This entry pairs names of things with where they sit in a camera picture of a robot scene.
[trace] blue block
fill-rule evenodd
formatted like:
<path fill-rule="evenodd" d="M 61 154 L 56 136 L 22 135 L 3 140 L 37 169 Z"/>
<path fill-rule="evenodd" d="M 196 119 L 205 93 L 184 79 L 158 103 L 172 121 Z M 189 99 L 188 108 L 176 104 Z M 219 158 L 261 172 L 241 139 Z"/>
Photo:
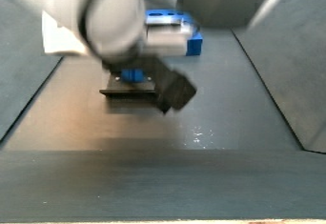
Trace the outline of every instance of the blue block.
<path fill-rule="evenodd" d="M 195 56 L 201 54 L 203 37 L 197 32 L 187 43 L 187 53 L 185 56 Z"/>
<path fill-rule="evenodd" d="M 141 83 L 144 81 L 144 73 L 141 69 L 122 69 L 121 81 L 125 83 Z"/>

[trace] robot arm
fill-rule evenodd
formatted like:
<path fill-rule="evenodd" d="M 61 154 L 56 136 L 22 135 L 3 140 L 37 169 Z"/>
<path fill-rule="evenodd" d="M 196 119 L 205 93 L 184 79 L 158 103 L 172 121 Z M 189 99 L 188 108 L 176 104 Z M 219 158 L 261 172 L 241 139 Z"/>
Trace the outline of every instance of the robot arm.
<path fill-rule="evenodd" d="M 88 0 L 28 1 L 82 39 L 78 22 Z M 109 59 L 126 54 L 141 42 L 145 9 L 179 8 L 189 11 L 201 25 L 228 28 L 248 24 L 261 2 L 263 0 L 94 0 L 88 8 L 84 30 L 96 52 L 104 59 Z"/>
<path fill-rule="evenodd" d="M 263 0 L 149 0 L 152 6 L 146 7 L 146 0 L 29 1 L 84 41 L 96 56 L 109 64 L 110 71 L 141 68 L 150 73 L 157 107 L 165 112 L 170 107 L 180 110 L 196 89 L 187 78 L 170 71 L 154 56 L 136 58 L 138 55 L 133 55 L 141 54 L 137 44 L 144 36 L 145 9 L 184 9 L 201 24 L 224 28 L 232 26 L 232 20 L 239 20 L 236 26 L 245 24 L 243 21 L 252 17 Z"/>

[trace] bin floor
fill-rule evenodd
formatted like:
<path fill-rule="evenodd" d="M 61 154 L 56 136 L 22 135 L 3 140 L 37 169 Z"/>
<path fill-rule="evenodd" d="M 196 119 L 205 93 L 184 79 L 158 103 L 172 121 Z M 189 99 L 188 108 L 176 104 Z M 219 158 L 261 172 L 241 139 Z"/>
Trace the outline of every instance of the bin floor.
<path fill-rule="evenodd" d="M 65 58 L 22 114 L 3 151 L 114 149 L 300 150 L 229 31 L 203 30 L 203 55 L 166 58 L 197 94 L 184 110 L 112 103 L 109 73 L 92 58 Z"/>

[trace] gray surface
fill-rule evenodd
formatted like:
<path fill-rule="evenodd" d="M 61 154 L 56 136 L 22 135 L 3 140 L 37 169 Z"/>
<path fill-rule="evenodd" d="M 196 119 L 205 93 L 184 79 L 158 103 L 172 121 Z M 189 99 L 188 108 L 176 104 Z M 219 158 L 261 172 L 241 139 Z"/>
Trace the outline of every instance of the gray surface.
<path fill-rule="evenodd" d="M 200 57 L 165 60 L 199 88 L 181 112 L 110 106 L 98 62 L 65 58 L 2 150 L 300 150 L 231 32 L 203 39 Z"/>
<path fill-rule="evenodd" d="M 191 12 L 205 27 L 245 26 L 264 0 L 177 0 L 183 10 Z"/>
<path fill-rule="evenodd" d="M 0 221 L 326 218 L 324 164 L 303 152 L 1 152 Z"/>
<path fill-rule="evenodd" d="M 283 0 L 236 36 L 303 147 L 326 153 L 324 6 L 326 0 Z"/>
<path fill-rule="evenodd" d="M 41 15 L 0 0 L 0 140 L 60 58 L 42 55 Z"/>

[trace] blue object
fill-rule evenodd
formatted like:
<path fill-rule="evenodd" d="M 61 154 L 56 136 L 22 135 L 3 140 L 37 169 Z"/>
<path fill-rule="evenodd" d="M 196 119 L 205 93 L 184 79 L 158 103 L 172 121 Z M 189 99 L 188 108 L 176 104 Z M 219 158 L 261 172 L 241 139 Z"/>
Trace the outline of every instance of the blue object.
<path fill-rule="evenodd" d="M 201 54 L 203 37 L 199 32 L 188 39 L 187 43 L 187 56 L 195 56 Z"/>
<path fill-rule="evenodd" d="M 188 22 L 192 25 L 196 25 L 191 15 L 187 12 L 181 12 L 177 10 L 146 10 L 146 17 L 165 17 L 169 16 L 175 20 L 181 20 L 183 22 Z M 203 46 L 203 36 L 196 31 L 193 36 L 188 39 L 187 42 L 187 53 L 185 56 L 195 56 L 201 54 L 201 46 Z"/>
<path fill-rule="evenodd" d="M 141 83 L 144 81 L 144 73 L 141 69 L 122 69 L 121 81 L 125 83 Z"/>

